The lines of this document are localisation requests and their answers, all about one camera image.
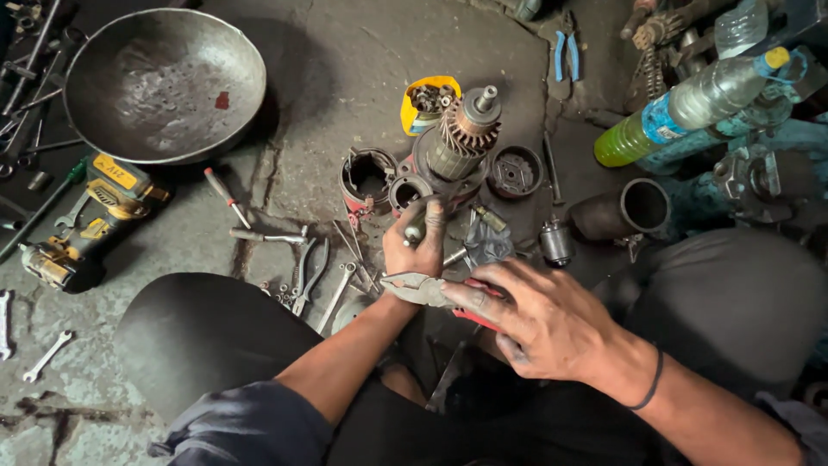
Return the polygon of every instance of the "cordless drill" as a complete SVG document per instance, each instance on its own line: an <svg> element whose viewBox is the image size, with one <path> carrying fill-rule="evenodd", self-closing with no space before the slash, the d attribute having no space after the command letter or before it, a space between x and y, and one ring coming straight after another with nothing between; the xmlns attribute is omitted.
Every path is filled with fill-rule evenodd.
<svg viewBox="0 0 828 466"><path fill-rule="evenodd" d="M67 228L47 241L21 245L23 267L69 294L98 286L106 275L104 256L172 197L171 190L148 173L105 153L89 159L86 176L84 195L103 205L105 212L85 226Z"/></svg>

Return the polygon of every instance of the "wrench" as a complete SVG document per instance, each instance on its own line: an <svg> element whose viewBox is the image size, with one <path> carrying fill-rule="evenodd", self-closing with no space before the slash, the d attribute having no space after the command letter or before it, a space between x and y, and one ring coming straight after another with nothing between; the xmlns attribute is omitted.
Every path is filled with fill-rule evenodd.
<svg viewBox="0 0 828 466"><path fill-rule="evenodd" d="M51 348L49 348L49 351L46 352L45 355L43 355L43 357L40 359L40 361L38 361L37 364L29 372L23 374L23 381L24 382L29 382L29 383L34 383L34 381L37 380L37 377L39 377L41 375L41 371L43 370L43 366L48 364L49 360L55 355L57 350L59 350L61 347L63 347L63 345L65 345L66 342L68 342L71 339L72 339L72 332L70 332L69 330L64 330L63 332L61 332L60 335L58 335L57 341L55 342L55 344L52 345Z"/></svg>
<svg viewBox="0 0 828 466"><path fill-rule="evenodd" d="M75 206L72 207L72 210L68 214L60 216L55 220L55 226L60 228L61 225L65 225L65 228L75 228L78 225L78 215L88 201L89 193L84 191L84 194L81 195L80 199L75 203Z"/></svg>
<svg viewBox="0 0 828 466"><path fill-rule="evenodd" d="M8 301L11 298L11 291L0 291L0 358L4 361L12 357L12 349L8 347Z"/></svg>
<svg viewBox="0 0 828 466"><path fill-rule="evenodd" d="M339 302L339 298L342 297L342 292L345 291L345 287L348 286L348 282L351 280L351 275L357 271L357 265L353 262L349 262L346 265L340 265L339 268L345 269L345 275L342 277L342 281L339 282L339 288L336 289L334 297L330 299L330 304L328 304L328 308L325 310L325 315L322 316L322 320L319 322L319 325L316 326L316 332L320 335L322 334L322 329L328 324L330 316L334 313L336 304Z"/></svg>

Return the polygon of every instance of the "black rubber band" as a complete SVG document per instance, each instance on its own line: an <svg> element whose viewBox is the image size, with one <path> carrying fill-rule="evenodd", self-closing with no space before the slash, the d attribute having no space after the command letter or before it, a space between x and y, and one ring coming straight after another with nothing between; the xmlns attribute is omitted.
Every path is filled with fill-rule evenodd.
<svg viewBox="0 0 828 466"><path fill-rule="evenodd" d="M647 395L644 396L644 401L635 405L635 406L627 406L627 409L637 411L642 409L644 406L650 404L650 400L652 400L652 396L656 394L656 389L658 388L658 381L662 378L662 369L664 368L664 351L661 348L657 347L658 350L658 364L656 366L656 377L652 380L652 386L650 387L650 391L647 392Z"/></svg>

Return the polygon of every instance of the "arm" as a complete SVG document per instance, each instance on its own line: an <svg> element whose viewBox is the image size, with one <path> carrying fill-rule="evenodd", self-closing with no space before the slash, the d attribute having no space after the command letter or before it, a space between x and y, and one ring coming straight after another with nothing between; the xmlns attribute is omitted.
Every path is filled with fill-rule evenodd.
<svg viewBox="0 0 828 466"><path fill-rule="evenodd" d="M423 202L412 204L385 233L383 250L389 274L416 271L440 276L445 229L443 208L437 199L428 201L422 243L416 249L402 244L408 222L424 208ZM336 425L385 349L418 309L386 293L347 327L296 360L276 380L302 395Z"/></svg>
<svg viewBox="0 0 828 466"><path fill-rule="evenodd" d="M656 374L656 348L615 323L567 273L541 274L507 260L472 276L502 286L513 302L463 284L447 283L443 292L504 330L495 341L518 375L581 381L626 406L644 399ZM694 464L802 461L790 432L667 355L655 395L635 412Z"/></svg>

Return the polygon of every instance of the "blue label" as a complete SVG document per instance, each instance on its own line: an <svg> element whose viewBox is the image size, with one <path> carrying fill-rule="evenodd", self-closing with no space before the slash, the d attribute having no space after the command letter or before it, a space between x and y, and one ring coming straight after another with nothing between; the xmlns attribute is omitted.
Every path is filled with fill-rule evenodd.
<svg viewBox="0 0 828 466"><path fill-rule="evenodd" d="M669 103L670 93L668 92L647 104L647 107L641 113L644 134L654 143L666 144L673 139L684 138L689 133L670 118L670 114L667 112L667 104Z"/></svg>

